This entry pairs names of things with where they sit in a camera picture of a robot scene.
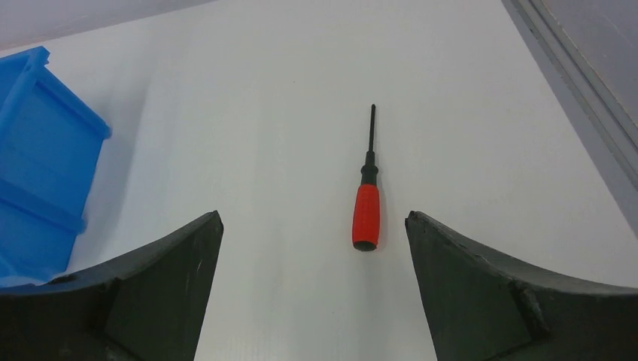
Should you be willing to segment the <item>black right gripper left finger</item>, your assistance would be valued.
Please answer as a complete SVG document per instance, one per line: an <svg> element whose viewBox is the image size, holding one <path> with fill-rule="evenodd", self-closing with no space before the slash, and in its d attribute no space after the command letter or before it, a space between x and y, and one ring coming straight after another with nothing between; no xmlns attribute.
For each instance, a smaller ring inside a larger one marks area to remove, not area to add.
<svg viewBox="0 0 638 361"><path fill-rule="evenodd" d="M3 360L192 360L223 224L216 211L101 264L1 291Z"/></svg>

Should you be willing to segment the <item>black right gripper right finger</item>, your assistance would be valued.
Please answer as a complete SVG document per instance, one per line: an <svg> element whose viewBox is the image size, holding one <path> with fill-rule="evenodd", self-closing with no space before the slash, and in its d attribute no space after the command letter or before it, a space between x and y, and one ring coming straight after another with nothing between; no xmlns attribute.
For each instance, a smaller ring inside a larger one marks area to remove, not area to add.
<svg viewBox="0 0 638 361"><path fill-rule="evenodd" d="M637 291L562 275L420 212L406 220L440 360L635 360Z"/></svg>

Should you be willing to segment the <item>blue plastic bin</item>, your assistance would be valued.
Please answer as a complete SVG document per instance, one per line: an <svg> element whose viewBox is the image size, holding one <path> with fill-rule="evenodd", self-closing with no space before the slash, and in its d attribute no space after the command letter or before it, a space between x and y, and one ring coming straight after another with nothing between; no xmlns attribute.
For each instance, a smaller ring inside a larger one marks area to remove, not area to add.
<svg viewBox="0 0 638 361"><path fill-rule="evenodd" d="M48 68L34 47L1 60L1 286L63 273L107 123Z"/></svg>

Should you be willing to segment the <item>grey aluminium frame rail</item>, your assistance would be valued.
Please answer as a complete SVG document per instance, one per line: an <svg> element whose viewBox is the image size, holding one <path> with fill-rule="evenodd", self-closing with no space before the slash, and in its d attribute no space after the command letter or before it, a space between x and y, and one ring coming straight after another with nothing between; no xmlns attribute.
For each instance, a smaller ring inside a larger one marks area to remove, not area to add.
<svg viewBox="0 0 638 361"><path fill-rule="evenodd" d="M621 212L637 226L637 3L505 1Z"/></svg>

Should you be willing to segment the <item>red black screwdriver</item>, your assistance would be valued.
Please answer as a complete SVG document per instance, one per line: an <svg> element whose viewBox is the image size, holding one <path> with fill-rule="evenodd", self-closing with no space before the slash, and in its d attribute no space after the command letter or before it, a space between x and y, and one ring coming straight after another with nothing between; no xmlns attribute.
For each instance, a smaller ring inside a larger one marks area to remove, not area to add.
<svg viewBox="0 0 638 361"><path fill-rule="evenodd" d="M369 143L365 162L360 170L361 182L357 189L352 222L352 244L362 252L373 251L378 246L380 234L380 195L377 187L378 167L375 164L376 106L371 105Z"/></svg>

